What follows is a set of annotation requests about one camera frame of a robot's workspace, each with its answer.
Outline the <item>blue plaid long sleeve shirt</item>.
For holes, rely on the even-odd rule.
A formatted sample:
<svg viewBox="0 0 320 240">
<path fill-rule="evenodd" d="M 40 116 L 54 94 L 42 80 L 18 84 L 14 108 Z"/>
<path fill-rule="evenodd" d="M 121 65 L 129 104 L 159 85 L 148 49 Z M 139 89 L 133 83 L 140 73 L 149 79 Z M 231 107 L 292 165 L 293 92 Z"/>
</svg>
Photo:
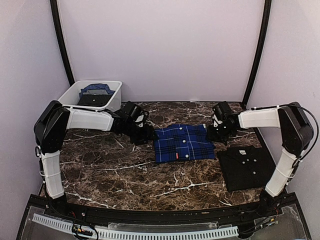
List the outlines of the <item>blue plaid long sleeve shirt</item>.
<svg viewBox="0 0 320 240">
<path fill-rule="evenodd" d="M 154 131 L 157 140 L 153 141 L 153 146 L 158 164 L 215 158 L 215 145 L 207 140 L 203 124 L 172 124 Z"/>
</svg>

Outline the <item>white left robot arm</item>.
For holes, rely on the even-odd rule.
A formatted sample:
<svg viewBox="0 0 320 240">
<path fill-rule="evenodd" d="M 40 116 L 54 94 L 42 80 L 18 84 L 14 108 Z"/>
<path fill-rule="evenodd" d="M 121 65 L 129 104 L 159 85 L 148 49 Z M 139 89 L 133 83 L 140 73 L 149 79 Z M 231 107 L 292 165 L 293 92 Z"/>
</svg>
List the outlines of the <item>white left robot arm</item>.
<svg viewBox="0 0 320 240">
<path fill-rule="evenodd" d="M 158 139 L 153 126 L 147 124 L 149 112 L 128 101 L 117 111 L 67 107 L 51 101 L 34 125 L 40 172 L 45 190 L 53 200 L 51 210 L 60 218 L 67 218 L 70 206 L 61 198 L 65 191 L 61 179 L 60 152 L 65 135 L 70 129 L 88 129 L 126 135 L 135 145 L 144 145 Z"/>
</svg>

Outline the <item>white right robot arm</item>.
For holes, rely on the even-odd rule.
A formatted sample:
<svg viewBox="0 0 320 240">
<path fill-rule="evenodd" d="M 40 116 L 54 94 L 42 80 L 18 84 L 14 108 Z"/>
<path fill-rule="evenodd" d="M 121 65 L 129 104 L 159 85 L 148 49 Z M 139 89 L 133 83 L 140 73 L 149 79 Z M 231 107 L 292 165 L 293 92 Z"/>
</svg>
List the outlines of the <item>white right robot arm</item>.
<svg viewBox="0 0 320 240">
<path fill-rule="evenodd" d="M 319 126 L 309 118 L 314 115 L 299 102 L 253 107 L 234 111 L 226 102 L 212 108 L 212 124 L 207 127 L 208 140 L 227 144 L 230 137 L 245 129 L 278 129 L 281 154 L 275 170 L 264 190 L 277 197 L 294 177 L 303 158 L 311 151 L 319 137 Z"/>
</svg>

